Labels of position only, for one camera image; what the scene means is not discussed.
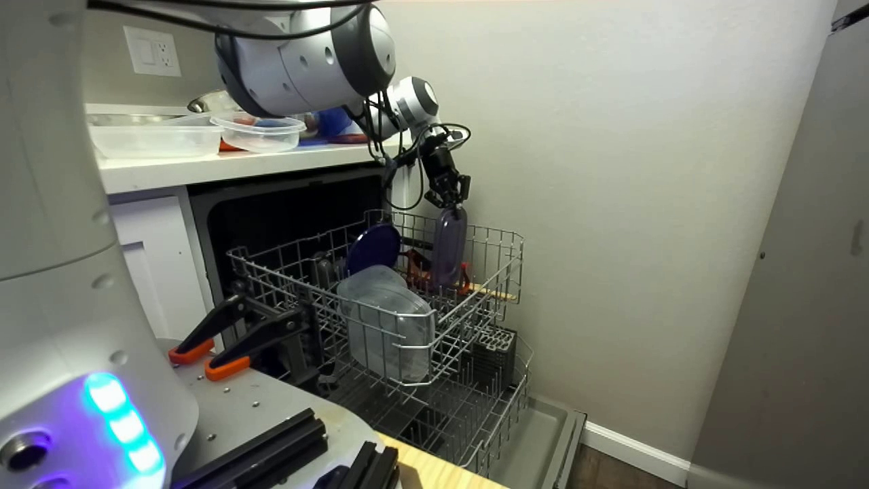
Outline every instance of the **wire rack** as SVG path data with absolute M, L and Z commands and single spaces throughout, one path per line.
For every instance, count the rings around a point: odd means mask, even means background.
M 408 315 L 338 299 L 348 249 L 375 224 L 393 224 L 402 232 L 397 269 L 429 304 L 427 312 Z M 357 367 L 375 371 L 375 379 L 410 395 L 413 389 L 458 375 L 462 356 L 490 325 L 504 323 L 507 304 L 522 299 L 524 238 L 499 228 L 467 224 L 462 283 L 433 288 L 420 279 L 410 254 L 432 253 L 433 224 L 436 219 L 427 213 L 366 211 L 357 221 L 271 249 L 237 247 L 228 258 L 239 288 L 260 312 L 313 304 L 322 332 L 317 349 L 325 357 L 348 361 L 351 353 Z

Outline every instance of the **white cabinet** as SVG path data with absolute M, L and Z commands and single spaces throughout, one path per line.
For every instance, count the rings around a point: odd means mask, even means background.
M 209 310 L 184 190 L 113 198 L 117 235 L 147 319 L 158 337 L 182 338 Z

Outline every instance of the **baseboard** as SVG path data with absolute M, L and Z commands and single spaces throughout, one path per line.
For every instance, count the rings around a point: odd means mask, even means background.
M 586 420 L 584 444 L 590 444 L 599 452 L 607 452 L 613 459 L 622 459 L 625 465 L 632 465 L 644 471 L 652 471 L 667 482 L 685 486 L 685 480 L 687 480 L 687 469 L 689 469 L 687 459 L 679 459 L 679 456 L 666 452 L 655 444 L 625 437 L 622 432 L 613 432 L 607 425 Z

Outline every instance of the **wooden surface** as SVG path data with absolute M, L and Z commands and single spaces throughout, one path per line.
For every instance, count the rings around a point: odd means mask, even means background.
M 579 447 L 569 489 L 675 489 L 591 447 Z
M 462 469 L 446 459 L 436 459 L 427 451 L 419 451 L 408 443 L 381 435 L 385 444 L 398 447 L 402 489 L 503 489 L 499 482 L 481 477 L 470 469 Z

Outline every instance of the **dishwasher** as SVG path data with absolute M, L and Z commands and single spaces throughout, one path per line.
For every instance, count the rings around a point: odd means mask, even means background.
M 298 334 L 253 367 L 345 405 L 372 429 L 518 489 L 567 486 L 584 416 L 533 394 L 522 325 L 524 238 L 467 224 L 458 285 L 433 288 L 436 219 L 385 204 L 381 164 L 357 163 L 186 190 L 213 300 L 242 293 L 260 319 L 306 310 Z M 342 296 L 348 254 L 389 228 L 414 312 Z M 258 319 L 226 334 L 233 342 Z

